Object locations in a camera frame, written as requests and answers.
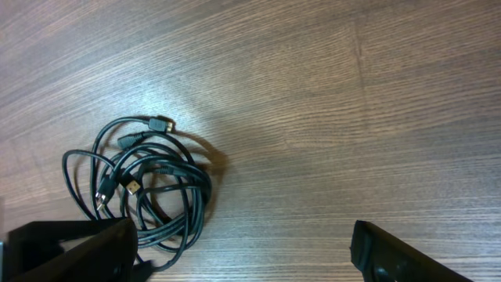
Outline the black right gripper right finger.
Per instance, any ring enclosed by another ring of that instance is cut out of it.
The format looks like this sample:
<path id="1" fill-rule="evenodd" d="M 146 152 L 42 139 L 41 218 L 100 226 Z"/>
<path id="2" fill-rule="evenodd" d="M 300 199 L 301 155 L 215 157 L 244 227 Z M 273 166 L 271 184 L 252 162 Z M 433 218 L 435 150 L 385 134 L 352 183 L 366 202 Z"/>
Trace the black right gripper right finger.
<path id="1" fill-rule="evenodd" d="M 350 251 L 365 282 L 471 282 L 371 222 L 355 222 Z"/>

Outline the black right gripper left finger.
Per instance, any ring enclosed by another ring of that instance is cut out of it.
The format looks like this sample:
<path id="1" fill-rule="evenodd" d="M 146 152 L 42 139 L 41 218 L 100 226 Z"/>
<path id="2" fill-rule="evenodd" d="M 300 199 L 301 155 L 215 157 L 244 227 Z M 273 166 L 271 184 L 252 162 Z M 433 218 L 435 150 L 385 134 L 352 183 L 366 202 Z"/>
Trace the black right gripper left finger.
<path id="1" fill-rule="evenodd" d="M 7 233 L 8 281 L 131 281 L 130 219 L 30 222 Z"/>

